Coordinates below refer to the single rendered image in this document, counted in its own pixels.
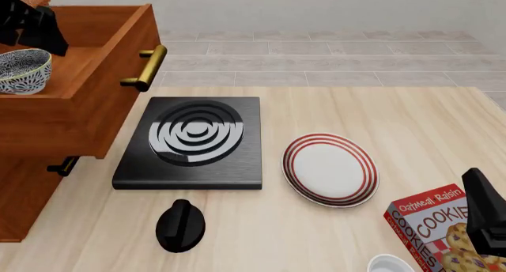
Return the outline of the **round black stove knob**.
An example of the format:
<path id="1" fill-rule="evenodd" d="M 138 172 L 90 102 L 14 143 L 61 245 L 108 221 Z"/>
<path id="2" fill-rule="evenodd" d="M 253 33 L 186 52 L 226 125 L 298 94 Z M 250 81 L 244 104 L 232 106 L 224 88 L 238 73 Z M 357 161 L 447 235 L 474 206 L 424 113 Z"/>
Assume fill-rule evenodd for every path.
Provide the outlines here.
<path id="1" fill-rule="evenodd" d="M 186 199 L 175 200 L 158 219 L 155 233 L 166 251 L 180 253 L 191 250 L 202 240 L 206 230 L 203 213 Z"/>

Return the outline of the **flat black stove plate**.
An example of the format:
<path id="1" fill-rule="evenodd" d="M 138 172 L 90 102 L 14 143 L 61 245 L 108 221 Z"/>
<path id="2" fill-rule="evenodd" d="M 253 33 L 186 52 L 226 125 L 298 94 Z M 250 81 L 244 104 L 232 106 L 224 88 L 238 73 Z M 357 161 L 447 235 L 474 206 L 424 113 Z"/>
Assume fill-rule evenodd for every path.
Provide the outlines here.
<path id="1" fill-rule="evenodd" d="M 259 190 L 258 97 L 153 97 L 112 178 L 116 190 Z"/>

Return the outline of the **black patterned white bowl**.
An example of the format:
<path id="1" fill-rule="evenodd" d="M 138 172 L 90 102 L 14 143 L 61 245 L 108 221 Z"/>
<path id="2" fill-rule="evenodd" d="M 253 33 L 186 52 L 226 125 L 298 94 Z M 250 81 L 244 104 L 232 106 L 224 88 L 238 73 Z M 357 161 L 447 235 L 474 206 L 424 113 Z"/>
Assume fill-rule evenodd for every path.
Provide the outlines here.
<path id="1" fill-rule="evenodd" d="M 52 72 L 51 53 L 29 48 L 0 54 L 0 93 L 32 95 L 42 91 Z"/>

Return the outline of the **white plate with red rings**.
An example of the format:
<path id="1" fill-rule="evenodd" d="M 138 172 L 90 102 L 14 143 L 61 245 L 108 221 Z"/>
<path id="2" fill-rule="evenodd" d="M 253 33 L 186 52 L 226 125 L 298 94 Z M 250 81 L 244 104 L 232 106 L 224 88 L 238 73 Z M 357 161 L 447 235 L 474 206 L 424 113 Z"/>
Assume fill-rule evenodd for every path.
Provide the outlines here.
<path id="1" fill-rule="evenodd" d="M 379 169 L 371 155 L 336 134 L 312 133 L 295 138 L 282 154 L 281 171 L 293 190 L 326 207 L 361 205 L 380 185 Z"/>

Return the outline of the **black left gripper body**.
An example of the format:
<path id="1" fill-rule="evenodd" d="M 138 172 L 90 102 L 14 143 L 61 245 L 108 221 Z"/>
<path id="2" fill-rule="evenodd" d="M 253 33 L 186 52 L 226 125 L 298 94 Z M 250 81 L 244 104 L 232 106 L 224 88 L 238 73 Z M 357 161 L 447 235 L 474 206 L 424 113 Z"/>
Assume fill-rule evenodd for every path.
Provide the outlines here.
<path id="1" fill-rule="evenodd" d="M 39 22 L 39 12 L 21 0 L 0 0 L 0 25 L 30 25 Z"/>

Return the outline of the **wooden cabinet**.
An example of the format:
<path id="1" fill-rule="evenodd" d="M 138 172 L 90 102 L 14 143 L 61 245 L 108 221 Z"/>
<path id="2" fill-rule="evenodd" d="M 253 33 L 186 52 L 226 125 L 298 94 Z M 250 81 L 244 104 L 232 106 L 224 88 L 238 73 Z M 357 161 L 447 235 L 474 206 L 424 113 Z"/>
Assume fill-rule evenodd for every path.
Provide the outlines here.
<path id="1" fill-rule="evenodd" d="M 0 94 L 0 243 L 20 242 L 54 193 L 61 177 L 47 166 L 81 155 L 89 134 L 74 96 L 88 79 L 96 47 L 76 46 L 81 8 L 53 8 L 71 46 L 52 58 L 52 75 L 35 95 Z"/>

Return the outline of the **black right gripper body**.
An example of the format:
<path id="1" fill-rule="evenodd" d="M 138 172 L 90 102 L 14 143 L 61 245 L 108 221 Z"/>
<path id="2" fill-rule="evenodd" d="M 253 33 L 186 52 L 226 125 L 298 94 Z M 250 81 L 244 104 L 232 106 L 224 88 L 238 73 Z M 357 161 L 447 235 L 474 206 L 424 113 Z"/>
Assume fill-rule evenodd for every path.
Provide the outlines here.
<path id="1" fill-rule="evenodd" d="M 485 229 L 466 229 L 479 255 L 506 257 L 506 226 Z"/>

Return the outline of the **oatmeal raisin cookies box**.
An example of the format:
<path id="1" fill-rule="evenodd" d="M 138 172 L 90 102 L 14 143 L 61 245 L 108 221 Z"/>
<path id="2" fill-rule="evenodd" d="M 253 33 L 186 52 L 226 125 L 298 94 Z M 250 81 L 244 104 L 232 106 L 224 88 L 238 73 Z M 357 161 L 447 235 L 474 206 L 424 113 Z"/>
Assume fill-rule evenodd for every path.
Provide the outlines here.
<path id="1" fill-rule="evenodd" d="M 456 184 L 393 201 L 383 215 L 424 272 L 506 272 L 506 257 L 478 253 Z"/>

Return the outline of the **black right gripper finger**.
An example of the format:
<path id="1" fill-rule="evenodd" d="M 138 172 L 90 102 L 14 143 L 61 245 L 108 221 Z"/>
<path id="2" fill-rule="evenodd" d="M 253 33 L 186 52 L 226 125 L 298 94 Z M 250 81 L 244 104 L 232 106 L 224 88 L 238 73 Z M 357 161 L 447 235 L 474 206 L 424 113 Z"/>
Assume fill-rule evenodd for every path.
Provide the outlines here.
<path id="1" fill-rule="evenodd" d="M 462 181 L 468 207 L 468 233 L 483 229 L 506 230 L 506 200 L 481 170 L 468 169 L 462 175 Z"/>

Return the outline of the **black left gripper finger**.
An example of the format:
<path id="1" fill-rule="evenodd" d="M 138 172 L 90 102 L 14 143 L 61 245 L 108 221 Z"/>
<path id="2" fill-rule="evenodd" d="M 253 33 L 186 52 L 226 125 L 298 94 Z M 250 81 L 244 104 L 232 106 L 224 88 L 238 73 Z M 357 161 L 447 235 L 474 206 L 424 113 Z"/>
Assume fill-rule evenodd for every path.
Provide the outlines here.
<path id="1" fill-rule="evenodd" d="M 0 43 L 6 46 L 15 46 L 18 41 L 20 27 L 19 17 L 6 17 L 0 19 Z"/>
<path id="2" fill-rule="evenodd" d="M 59 30 L 54 11 L 47 6 L 37 6 L 35 11 L 21 33 L 21 44 L 64 57 L 69 44 Z"/>

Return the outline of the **small white bowl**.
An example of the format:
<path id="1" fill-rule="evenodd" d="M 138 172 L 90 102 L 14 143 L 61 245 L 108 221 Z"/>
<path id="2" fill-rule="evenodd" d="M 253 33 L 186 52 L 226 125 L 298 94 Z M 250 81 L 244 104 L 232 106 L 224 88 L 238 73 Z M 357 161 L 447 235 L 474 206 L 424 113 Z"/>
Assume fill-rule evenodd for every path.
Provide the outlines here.
<path id="1" fill-rule="evenodd" d="M 376 255 L 367 265 L 367 272 L 415 272 L 404 260 L 394 255 Z"/>

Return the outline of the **open wooden drawer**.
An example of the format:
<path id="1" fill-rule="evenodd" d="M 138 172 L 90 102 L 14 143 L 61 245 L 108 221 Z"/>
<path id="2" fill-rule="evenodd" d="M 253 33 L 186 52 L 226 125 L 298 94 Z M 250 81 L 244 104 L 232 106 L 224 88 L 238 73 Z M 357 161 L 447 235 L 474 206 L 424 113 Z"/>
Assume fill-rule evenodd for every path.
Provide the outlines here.
<path id="1" fill-rule="evenodd" d="M 104 157 L 164 60 L 153 7 L 56 6 L 70 45 L 35 94 L 0 94 L 0 155 Z"/>

